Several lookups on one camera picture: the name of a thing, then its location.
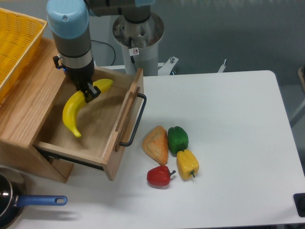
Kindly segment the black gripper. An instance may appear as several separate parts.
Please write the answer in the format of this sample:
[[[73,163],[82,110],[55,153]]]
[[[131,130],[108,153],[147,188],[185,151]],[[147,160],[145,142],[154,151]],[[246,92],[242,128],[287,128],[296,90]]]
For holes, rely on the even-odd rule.
[[[76,90],[82,92],[86,103],[90,103],[101,94],[100,89],[97,86],[93,86],[92,82],[92,75],[94,73],[93,59],[81,68],[71,68],[63,63],[59,65],[59,61],[58,55],[53,57],[55,68],[63,69],[65,75],[74,83]]]

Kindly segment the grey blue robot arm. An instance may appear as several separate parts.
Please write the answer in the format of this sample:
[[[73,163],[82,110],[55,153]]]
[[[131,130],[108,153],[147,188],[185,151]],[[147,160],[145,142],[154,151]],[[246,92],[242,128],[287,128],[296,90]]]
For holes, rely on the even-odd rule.
[[[56,69],[63,69],[89,103],[101,90],[93,85],[94,58],[89,18],[117,15],[112,32],[122,46],[148,50],[162,38],[164,27],[151,11],[153,0],[50,0],[47,21],[58,55],[53,57]]]

